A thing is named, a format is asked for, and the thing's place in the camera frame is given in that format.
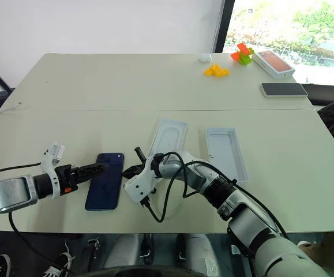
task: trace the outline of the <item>floor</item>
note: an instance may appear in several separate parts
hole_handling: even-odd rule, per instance
[[[98,238],[100,241],[100,256],[93,263],[92,270],[101,269],[104,261],[113,246],[117,234],[25,234],[27,239],[49,259],[66,251],[65,242],[70,252],[76,258],[73,260],[72,271],[77,274],[84,273],[88,262],[88,240]],[[155,260],[154,265],[177,265],[176,260],[176,234],[155,234]],[[226,234],[208,234],[212,247],[218,258],[222,276],[251,276],[246,258],[231,253],[231,241]],[[321,233],[291,234],[292,241],[301,240],[320,241]],[[48,264],[31,252],[12,232],[0,231],[0,254],[6,253],[12,260],[14,276],[42,276]]]

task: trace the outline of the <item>white cable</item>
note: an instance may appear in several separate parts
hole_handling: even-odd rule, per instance
[[[21,105],[22,102],[18,102],[17,104],[15,104],[13,107],[11,108],[6,108],[5,110],[0,111],[0,114],[4,113],[5,111],[12,111],[15,110],[17,107],[19,107],[19,105]]]

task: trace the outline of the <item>tree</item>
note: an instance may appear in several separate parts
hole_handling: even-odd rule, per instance
[[[334,8],[327,2],[323,2],[319,9],[298,12],[294,21],[301,25],[301,39],[309,41],[311,46],[334,40]]]

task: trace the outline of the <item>gray smartphone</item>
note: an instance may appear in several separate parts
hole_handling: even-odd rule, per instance
[[[265,97],[307,97],[303,86],[297,83],[263,83],[261,89]]]

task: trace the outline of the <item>black sneaker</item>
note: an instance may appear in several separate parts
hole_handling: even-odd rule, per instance
[[[0,277],[9,277],[10,257],[7,254],[0,255]]]
[[[64,268],[70,269],[70,267],[72,266],[72,256],[69,253],[64,252],[55,259],[54,263],[57,265],[61,265]],[[67,276],[68,276],[67,271],[63,271],[62,269],[53,266],[49,266],[47,271],[45,271],[44,274],[42,275],[42,277],[67,277]]]

